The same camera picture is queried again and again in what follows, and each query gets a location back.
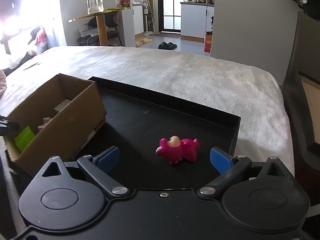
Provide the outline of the green plastic block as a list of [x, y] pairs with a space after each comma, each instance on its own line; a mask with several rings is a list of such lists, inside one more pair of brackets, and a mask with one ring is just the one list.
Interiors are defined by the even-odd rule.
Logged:
[[23, 152], [25, 148], [32, 142], [35, 138], [35, 134], [29, 126], [25, 127], [17, 137], [14, 138], [14, 143], [16, 148]]

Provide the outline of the magenta toy figure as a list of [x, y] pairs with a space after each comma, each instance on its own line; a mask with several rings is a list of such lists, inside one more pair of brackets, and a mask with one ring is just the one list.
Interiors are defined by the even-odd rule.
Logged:
[[175, 135], [169, 140], [162, 138], [159, 141], [156, 155], [162, 157], [169, 164], [176, 164], [182, 159], [195, 162], [199, 148], [200, 146], [197, 139], [180, 139]]

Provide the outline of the brown cardboard box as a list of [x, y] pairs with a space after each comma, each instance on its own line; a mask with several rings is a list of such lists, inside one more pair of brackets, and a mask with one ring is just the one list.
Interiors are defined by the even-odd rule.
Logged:
[[[54, 108], [69, 99], [60, 112]], [[11, 161], [34, 176], [54, 155], [63, 161], [75, 158], [89, 140], [89, 136], [105, 123], [106, 110], [97, 84], [91, 80], [58, 74], [22, 101], [8, 116], [19, 124], [17, 132], [5, 135], [4, 141]], [[52, 121], [41, 131], [37, 129], [45, 117]], [[35, 138], [20, 152], [14, 138], [29, 126]]]

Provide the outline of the white fuzzy blanket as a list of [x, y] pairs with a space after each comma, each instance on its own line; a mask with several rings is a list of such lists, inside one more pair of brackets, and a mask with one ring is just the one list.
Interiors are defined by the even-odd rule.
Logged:
[[[128, 196], [107, 196], [77, 164], [83, 156], [80, 151], [97, 130], [74, 159], [51, 156], [32, 176], [18, 203], [28, 224], [18, 239], [292, 239], [300, 235], [309, 201], [291, 174], [290, 124], [281, 90], [270, 73], [175, 51], [54, 47], [8, 76], [1, 113], [8, 118], [58, 74], [121, 82], [236, 115], [240, 127], [235, 151], [229, 154], [245, 155], [252, 165], [219, 196], [198, 196], [200, 187], [132, 190], [127, 186]], [[297, 196], [303, 197], [300, 205], [294, 204]]]

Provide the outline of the beige toy block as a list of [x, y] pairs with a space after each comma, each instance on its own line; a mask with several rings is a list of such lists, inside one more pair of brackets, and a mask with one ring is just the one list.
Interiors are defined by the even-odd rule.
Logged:
[[71, 101], [69, 99], [65, 99], [63, 100], [63, 102], [61, 102], [60, 104], [58, 104], [54, 110], [57, 112], [62, 111]]

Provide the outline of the black shallow tray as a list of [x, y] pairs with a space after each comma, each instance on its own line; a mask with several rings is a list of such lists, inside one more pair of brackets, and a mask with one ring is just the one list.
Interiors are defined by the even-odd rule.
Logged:
[[[106, 109], [106, 121], [80, 151], [98, 155], [117, 146], [120, 159], [111, 177], [129, 189], [198, 189], [217, 177], [211, 148], [233, 154], [240, 118], [174, 96], [94, 77]], [[197, 139], [196, 161], [167, 163], [156, 155], [161, 139]]]

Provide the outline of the orange cardboard box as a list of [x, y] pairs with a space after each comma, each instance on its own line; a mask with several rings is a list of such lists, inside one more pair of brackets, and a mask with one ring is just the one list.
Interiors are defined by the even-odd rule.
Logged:
[[207, 31], [204, 36], [204, 51], [210, 53], [212, 47], [213, 32]]

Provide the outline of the yellow slippers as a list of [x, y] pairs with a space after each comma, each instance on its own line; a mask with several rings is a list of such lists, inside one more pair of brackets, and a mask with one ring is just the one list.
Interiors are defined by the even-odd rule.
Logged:
[[149, 39], [149, 38], [143, 38], [142, 40], [139, 40], [139, 41], [136, 41], [135, 42], [135, 45], [136, 45], [136, 47], [140, 47], [140, 46], [142, 46], [142, 45], [144, 45], [144, 44], [147, 44], [147, 43], [150, 43], [150, 42], [152, 42], [153, 40], [152, 39]]

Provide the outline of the dark folding chair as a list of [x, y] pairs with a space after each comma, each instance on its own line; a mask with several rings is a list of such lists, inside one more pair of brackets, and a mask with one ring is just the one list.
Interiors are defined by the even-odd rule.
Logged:
[[289, 117], [295, 178], [319, 204], [319, 22], [299, 12], [282, 92]]

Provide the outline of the round gold-edged side table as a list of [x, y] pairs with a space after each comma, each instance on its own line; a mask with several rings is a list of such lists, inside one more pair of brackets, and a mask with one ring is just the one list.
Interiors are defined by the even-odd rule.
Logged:
[[81, 20], [83, 18], [90, 18], [95, 17], [97, 21], [97, 28], [98, 28], [98, 36], [99, 36], [99, 42], [101, 46], [108, 46], [108, 38], [107, 38], [107, 30], [106, 30], [106, 21], [105, 21], [105, 14], [112, 13], [112, 12], [118, 12], [122, 10], [129, 10], [129, 8], [113, 8], [113, 9], [106, 9], [101, 12], [96, 12], [92, 14], [87, 14], [85, 16], [80, 16], [78, 18], [73, 18], [68, 20], [69, 23]]

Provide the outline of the black slippers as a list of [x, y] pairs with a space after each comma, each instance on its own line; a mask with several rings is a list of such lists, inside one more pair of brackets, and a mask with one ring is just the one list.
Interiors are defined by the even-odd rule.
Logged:
[[177, 45], [172, 43], [172, 42], [162, 42], [159, 46], [158, 49], [161, 50], [174, 50], [177, 48]]

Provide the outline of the white kitchen cabinet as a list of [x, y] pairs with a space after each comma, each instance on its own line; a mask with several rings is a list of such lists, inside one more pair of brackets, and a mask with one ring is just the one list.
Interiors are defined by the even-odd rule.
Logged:
[[204, 43], [207, 31], [212, 30], [215, 7], [206, 3], [181, 3], [181, 39]]

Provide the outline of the clear glass jar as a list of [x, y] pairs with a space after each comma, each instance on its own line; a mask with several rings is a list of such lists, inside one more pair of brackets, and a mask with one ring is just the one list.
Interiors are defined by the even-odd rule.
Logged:
[[87, 1], [87, 13], [95, 14], [104, 11], [103, 0], [86, 0]]

